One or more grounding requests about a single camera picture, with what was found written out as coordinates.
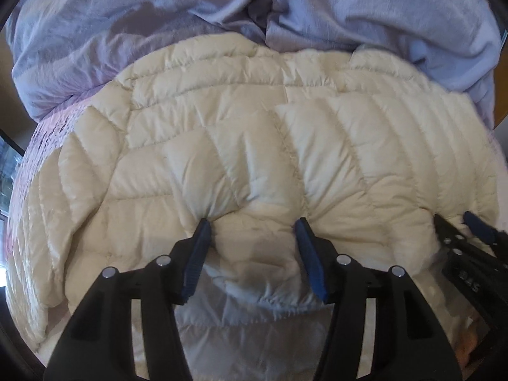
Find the cream quilted down jacket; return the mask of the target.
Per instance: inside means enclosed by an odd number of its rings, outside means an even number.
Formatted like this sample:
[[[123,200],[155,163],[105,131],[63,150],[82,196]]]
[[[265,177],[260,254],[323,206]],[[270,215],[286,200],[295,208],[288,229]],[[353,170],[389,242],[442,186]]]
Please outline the cream quilted down jacket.
[[[391,53],[279,53],[241,35],[184,40],[104,86],[24,200],[7,302],[47,359],[104,267],[145,267],[214,228],[176,311],[197,380],[310,380],[331,320],[293,233],[410,273],[450,341],[471,313],[438,275],[433,217],[498,221],[506,178],[471,99]]]

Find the pink floral bed sheet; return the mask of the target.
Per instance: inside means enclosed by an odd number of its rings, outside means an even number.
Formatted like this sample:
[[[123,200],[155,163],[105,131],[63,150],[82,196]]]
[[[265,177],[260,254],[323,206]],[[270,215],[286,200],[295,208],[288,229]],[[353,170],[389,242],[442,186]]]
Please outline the pink floral bed sheet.
[[[13,245],[17,239],[17,228],[21,222],[23,205],[28,188],[34,176],[40,171],[44,161],[59,147],[73,131],[85,108],[90,106],[90,98],[74,104],[58,106],[53,109],[36,127],[14,178],[10,198],[9,213],[4,237],[1,240],[1,267],[6,268]]]

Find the lavender crumpled duvet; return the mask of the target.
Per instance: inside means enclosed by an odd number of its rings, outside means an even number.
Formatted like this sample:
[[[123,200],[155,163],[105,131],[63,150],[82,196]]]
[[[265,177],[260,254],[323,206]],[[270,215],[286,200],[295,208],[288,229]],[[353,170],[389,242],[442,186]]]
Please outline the lavender crumpled duvet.
[[[486,0],[20,0],[5,25],[12,78],[33,120],[150,52],[224,32],[277,52],[393,52],[468,94],[493,123],[501,40]]]

